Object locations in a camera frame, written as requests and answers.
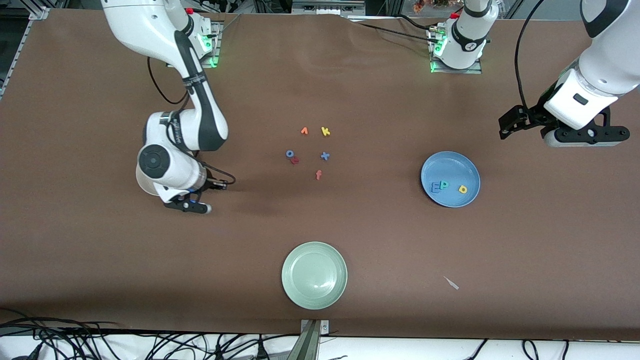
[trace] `light green plate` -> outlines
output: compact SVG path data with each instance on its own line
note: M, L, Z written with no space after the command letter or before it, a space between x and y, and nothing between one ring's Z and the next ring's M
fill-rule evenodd
M320 310L338 301L347 286L347 265L331 245L304 243L287 256L282 286L296 305Z

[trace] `white floor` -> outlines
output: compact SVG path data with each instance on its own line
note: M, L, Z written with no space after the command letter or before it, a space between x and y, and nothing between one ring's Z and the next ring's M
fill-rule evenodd
M222 343L230 339L225 335ZM241 344L247 340L257 338L254 335L247 335L234 342ZM134 335L109 335L106 337L109 344L121 360L144 360L154 344L154 338L141 338ZM207 335L206 339L198 338L194 345L204 348L205 341L208 349L213 349L218 335ZM286 337L265 341L264 346L268 353L278 354L289 351L296 337ZM441 340L441 339L390 339L390 338L323 338L321 340L318 360L332 360L343 357L345 360L372 360L372 359L394 359L394 360L465 360L476 350L481 340ZM0 360L11 360L14 357L26 356L38 345L31 336L5 336L0 338ZM105 360L115 360L115 357L104 346L101 341L97 341L102 358ZM60 349L72 355L68 345L60 343ZM563 341L535 341L538 348L540 360L560 360L564 349ZM153 356L153 359L162 359L175 349L177 345L168 345ZM248 359L248 356L255 355L257 346L249 348L238 354L234 360ZM203 352L181 351L172 355L172 360L200 360L204 357ZM521 341L519 340L489 340L483 347L476 360L527 360L522 352ZM570 343L566 360L640 360L640 343L608 343L608 342L586 342L573 341ZM40 353L39 360L55 360L53 351L45 349Z

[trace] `white paper scrap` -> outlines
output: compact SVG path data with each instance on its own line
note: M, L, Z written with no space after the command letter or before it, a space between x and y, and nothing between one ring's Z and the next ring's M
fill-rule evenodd
M456 290L460 289L460 287L458 285L456 285L455 282L449 280L448 277L446 277L446 276L443 276L443 277L449 282L449 285L451 285L454 289L456 289Z

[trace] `brown tabletop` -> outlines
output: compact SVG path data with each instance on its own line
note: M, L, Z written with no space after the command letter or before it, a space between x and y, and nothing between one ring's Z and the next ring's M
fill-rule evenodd
M296 332L328 318L358 336L640 338L638 94L612 106L632 133L617 147L551 149L537 130L501 141L497 119L519 102L521 26L498 21L483 74L461 76L430 73L420 40L338 16L243 15L207 71L229 139L202 154L238 182L206 193L203 216L136 183L148 115L175 108L145 58L102 12L53 10L0 101L0 305L139 329ZM578 22L527 31L534 103L589 38ZM178 74L153 65L179 98ZM445 150L480 171L467 207L438 206L420 185L424 160ZM349 270L321 311L294 305L280 282L306 241L336 247Z

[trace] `black circular joint cap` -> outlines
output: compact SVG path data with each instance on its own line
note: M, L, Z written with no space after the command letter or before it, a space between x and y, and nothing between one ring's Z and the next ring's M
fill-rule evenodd
M167 150L160 145L146 146L138 156L140 169L152 179L159 179L169 169L171 159Z

